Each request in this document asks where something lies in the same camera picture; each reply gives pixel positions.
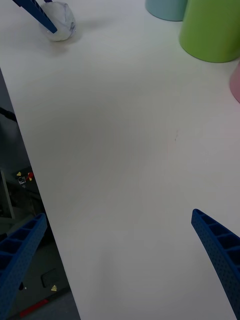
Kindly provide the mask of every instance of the cylindrical container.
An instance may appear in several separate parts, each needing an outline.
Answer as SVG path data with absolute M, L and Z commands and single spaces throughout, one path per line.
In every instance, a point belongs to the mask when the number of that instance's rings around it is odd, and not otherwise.
M 240 56 L 240 0 L 188 0 L 180 45 L 208 62 Z
M 182 21 L 188 0 L 146 0 L 146 9 L 153 16 L 170 21 Z
M 240 103 L 240 63 L 231 75 L 230 90 L 234 98 Z

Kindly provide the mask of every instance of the white table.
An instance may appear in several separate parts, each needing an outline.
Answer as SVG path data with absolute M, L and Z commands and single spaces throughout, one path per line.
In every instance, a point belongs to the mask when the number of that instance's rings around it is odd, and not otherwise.
M 237 61 L 191 57 L 142 0 L 68 3 L 50 43 L 3 0 L 0 67 L 81 319 L 235 319 L 191 214 L 240 234 Z

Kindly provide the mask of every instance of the red stripe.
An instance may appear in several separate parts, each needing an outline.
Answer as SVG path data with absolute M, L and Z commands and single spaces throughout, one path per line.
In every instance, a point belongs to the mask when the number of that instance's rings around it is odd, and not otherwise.
M 21 311 L 21 312 L 19 313 L 20 318 L 23 318 L 23 317 L 29 315 L 29 314 L 32 313 L 34 310 L 37 310 L 38 308 L 44 306 L 44 305 L 47 304 L 48 302 L 49 302 L 49 301 L 48 301 L 47 299 L 44 299 L 44 300 L 42 300 L 42 301 L 40 301 L 40 302 L 38 302 L 38 303 L 30 306 L 29 308 Z

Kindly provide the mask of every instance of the green cup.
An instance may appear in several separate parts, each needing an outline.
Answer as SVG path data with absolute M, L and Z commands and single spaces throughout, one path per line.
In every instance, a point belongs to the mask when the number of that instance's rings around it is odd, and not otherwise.
M 204 61 L 240 57 L 240 0 L 188 0 L 179 41 Z

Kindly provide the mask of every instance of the floor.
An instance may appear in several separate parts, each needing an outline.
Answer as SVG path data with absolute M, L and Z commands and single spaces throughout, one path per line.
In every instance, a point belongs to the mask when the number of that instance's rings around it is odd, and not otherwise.
M 47 303 L 30 315 L 25 320 L 80 320 L 72 292 L 68 292 L 56 300 Z

